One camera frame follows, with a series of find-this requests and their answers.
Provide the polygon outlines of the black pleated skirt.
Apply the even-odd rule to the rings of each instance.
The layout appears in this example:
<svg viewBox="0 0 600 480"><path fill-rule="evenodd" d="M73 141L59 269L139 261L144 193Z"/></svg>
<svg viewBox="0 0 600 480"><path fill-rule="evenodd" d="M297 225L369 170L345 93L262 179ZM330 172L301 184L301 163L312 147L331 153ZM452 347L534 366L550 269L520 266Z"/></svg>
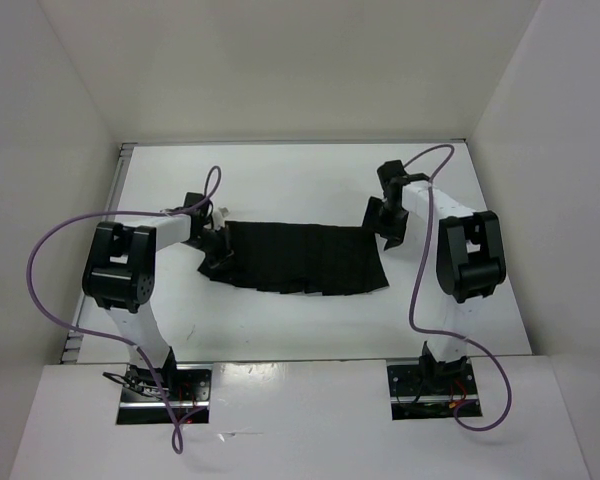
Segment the black pleated skirt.
<svg viewBox="0 0 600 480"><path fill-rule="evenodd" d="M347 296L387 288L375 234L360 226L226 224L233 256L198 272L238 288L280 294Z"/></svg>

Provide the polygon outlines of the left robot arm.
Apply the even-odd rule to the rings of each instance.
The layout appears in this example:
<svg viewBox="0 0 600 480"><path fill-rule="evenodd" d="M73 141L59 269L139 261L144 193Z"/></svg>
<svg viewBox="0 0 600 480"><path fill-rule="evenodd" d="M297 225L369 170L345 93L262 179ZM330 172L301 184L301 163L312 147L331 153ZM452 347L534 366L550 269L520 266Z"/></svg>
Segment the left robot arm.
<svg viewBox="0 0 600 480"><path fill-rule="evenodd" d="M150 303L156 284L157 253L184 244L204 253L203 264L224 269L233 260L229 227L222 211L150 217L96 226L82 277L83 292L105 310L119 335L130 342L130 364L147 370L143 386L156 399L179 387L172 347L163 338Z"/></svg>

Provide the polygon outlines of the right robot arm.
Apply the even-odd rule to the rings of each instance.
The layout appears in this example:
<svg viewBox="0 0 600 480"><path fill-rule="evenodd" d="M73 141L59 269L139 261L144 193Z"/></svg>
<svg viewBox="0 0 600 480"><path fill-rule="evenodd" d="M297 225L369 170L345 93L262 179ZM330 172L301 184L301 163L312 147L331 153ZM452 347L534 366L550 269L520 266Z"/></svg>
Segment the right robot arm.
<svg viewBox="0 0 600 480"><path fill-rule="evenodd" d="M370 197L362 226L390 249L402 245L412 216L425 222L425 234L408 322L425 336L422 355L431 359L418 369L420 385L439 393L453 381L451 366L467 356L479 300L506 278L504 248L493 211L467 207L425 181Z"/></svg>

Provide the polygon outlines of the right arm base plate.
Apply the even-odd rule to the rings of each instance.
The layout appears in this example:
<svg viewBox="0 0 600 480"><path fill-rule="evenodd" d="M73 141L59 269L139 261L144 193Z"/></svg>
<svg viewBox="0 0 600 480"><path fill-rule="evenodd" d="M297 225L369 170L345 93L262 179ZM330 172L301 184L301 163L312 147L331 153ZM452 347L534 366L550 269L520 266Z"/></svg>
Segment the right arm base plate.
<svg viewBox="0 0 600 480"><path fill-rule="evenodd" d="M478 388L472 365L461 373L433 378L414 359L388 362L386 365L393 421L482 416Z"/></svg>

